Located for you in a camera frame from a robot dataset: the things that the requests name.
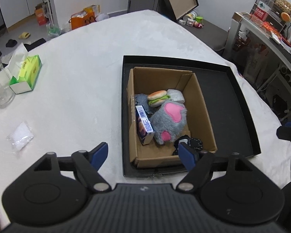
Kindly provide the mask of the clear plastic bag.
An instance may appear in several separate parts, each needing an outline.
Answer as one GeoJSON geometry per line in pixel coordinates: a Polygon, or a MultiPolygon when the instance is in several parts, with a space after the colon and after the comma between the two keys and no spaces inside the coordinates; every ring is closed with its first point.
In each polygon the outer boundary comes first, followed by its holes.
{"type": "Polygon", "coordinates": [[[8,152],[16,154],[26,147],[34,138],[31,127],[26,121],[21,122],[15,130],[7,136],[8,152]]]}

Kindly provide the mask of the yellow slipper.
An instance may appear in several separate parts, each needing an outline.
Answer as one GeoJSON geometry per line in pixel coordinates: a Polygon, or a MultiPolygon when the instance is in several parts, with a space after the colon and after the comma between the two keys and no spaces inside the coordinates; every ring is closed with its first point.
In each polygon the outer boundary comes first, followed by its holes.
{"type": "Polygon", "coordinates": [[[19,35],[18,39],[28,39],[30,36],[31,36],[30,33],[23,32],[22,34],[19,35]]]}

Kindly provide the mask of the black curved desk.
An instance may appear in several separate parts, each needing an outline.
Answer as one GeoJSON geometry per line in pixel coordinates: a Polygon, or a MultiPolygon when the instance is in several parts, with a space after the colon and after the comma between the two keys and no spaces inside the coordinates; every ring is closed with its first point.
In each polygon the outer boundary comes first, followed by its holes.
{"type": "MultiPolygon", "coordinates": [[[[260,41],[265,44],[274,54],[280,59],[280,61],[291,71],[291,54],[289,54],[280,44],[277,44],[275,40],[269,37],[265,32],[261,30],[256,24],[249,20],[249,14],[245,12],[235,12],[231,19],[230,30],[228,33],[227,41],[225,43],[225,49],[223,57],[226,60],[230,60],[232,57],[232,48],[236,42],[236,38],[239,35],[241,27],[247,28],[252,34],[254,34],[260,41]]],[[[270,85],[271,81],[278,78],[281,83],[286,87],[287,91],[291,94],[291,87],[280,74],[280,68],[270,75],[270,77],[257,88],[256,92],[261,92],[264,88],[270,85]]]]}

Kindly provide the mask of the orange cardboard box on floor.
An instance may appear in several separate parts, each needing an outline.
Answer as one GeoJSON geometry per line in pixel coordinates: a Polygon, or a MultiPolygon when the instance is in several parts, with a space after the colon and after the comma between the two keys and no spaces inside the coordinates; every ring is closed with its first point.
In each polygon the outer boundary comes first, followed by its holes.
{"type": "Polygon", "coordinates": [[[44,3],[40,3],[35,7],[35,16],[40,26],[46,24],[48,21],[44,11],[44,3]]]}

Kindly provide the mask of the brown cardboard box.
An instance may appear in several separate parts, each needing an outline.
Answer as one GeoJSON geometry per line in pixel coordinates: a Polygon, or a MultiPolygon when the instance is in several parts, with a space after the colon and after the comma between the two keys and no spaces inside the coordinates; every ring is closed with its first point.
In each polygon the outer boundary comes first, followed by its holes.
{"type": "Polygon", "coordinates": [[[138,168],[181,163],[178,139],[195,149],[217,151],[204,97],[194,72],[135,67],[127,89],[129,160],[138,168]]]}

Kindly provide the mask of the green tissue box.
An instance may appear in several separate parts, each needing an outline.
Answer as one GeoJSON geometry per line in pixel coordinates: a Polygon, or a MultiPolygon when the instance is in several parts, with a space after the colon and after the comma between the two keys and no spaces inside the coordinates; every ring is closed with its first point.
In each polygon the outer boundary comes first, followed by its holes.
{"type": "Polygon", "coordinates": [[[33,91],[41,68],[40,56],[29,56],[24,44],[20,44],[8,64],[8,70],[11,74],[9,87],[15,94],[33,91]]]}

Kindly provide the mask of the black slipper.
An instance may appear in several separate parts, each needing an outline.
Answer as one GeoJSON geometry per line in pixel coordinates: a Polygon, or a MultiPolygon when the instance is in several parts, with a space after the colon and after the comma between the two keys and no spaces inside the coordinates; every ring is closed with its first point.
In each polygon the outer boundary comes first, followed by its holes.
{"type": "Polygon", "coordinates": [[[6,43],[7,48],[13,48],[17,45],[17,41],[15,39],[9,39],[6,43]]]}

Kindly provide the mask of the toy hamburger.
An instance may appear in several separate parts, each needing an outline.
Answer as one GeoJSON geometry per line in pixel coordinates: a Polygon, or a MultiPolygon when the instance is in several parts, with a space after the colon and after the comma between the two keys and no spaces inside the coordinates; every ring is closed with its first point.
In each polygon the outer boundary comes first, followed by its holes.
{"type": "Polygon", "coordinates": [[[166,90],[155,91],[154,93],[147,96],[148,105],[152,108],[161,106],[170,96],[166,90]]]}

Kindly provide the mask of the black white knitted pouch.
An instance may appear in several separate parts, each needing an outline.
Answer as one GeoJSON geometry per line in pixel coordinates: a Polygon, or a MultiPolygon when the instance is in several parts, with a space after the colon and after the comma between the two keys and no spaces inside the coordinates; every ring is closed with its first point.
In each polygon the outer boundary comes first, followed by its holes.
{"type": "Polygon", "coordinates": [[[179,137],[173,144],[175,150],[172,155],[178,155],[178,147],[180,143],[185,143],[195,151],[203,150],[203,142],[198,138],[189,137],[188,135],[183,135],[179,137]]]}

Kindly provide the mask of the orange shopping bag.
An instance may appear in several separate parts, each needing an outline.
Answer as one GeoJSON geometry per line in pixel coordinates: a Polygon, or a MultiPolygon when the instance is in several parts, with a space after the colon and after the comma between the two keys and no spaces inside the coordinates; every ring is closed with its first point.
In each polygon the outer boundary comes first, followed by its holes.
{"type": "Polygon", "coordinates": [[[96,17],[100,14],[100,5],[90,5],[84,8],[82,11],[71,15],[69,23],[71,29],[75,30],[79,27],[89,25],[96,21],[96,17]]]}

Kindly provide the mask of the woven basket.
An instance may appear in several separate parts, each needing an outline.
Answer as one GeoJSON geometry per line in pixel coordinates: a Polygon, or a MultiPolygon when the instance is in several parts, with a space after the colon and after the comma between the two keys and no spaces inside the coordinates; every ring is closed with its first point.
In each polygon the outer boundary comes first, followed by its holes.
{"type": "Polygon", "coordinates": [[[287,0],[275,0],[275,4],[283,12],[291,14],[291,3],[289,3],[287,0]]]}

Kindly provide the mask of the grey blue knitted cloth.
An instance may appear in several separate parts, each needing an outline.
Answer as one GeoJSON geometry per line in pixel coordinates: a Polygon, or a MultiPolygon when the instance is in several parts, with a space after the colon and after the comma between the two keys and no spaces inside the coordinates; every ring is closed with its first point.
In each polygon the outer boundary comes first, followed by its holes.
{"type": "Polygon", "coordinates": [[[148,117],[151,117],[156,111],[156,108],[150,107],[148,104],[148,96],[146,94],[136,94],[134,96],[135,105],[141,105],[148,117]]]}

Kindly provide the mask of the grey pink plush paw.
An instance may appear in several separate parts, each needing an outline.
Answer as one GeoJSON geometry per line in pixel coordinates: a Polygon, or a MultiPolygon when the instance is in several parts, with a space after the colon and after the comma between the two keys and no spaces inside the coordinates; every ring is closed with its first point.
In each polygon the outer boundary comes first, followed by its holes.
{"type": "Polygon", "coordinates": [[[167,100],[151,116],[150,122],[159,145],[175,142],[187,124],[187,109],[184,104],[167,100]]]}

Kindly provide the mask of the large water bottle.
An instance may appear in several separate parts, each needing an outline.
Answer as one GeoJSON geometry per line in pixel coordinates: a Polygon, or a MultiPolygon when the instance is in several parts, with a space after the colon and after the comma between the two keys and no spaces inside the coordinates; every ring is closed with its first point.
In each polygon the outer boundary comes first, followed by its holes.
{"type": "Polygon", "coordinates": [[[251,16],[251,20],[258,23],[264,22],[271,12],[275,0],[256,0],[255,10],[251,16]]]}

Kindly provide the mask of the blue tissue packet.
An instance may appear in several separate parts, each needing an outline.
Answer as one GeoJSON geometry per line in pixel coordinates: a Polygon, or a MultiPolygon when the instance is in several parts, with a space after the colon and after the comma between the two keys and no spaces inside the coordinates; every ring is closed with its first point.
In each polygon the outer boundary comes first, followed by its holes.
{"type": "Polygon", "coordinates": [[[135,106],[137,135],[141,145],[148,145],[154,138],[155,131],[142,105],[135,106]]]}

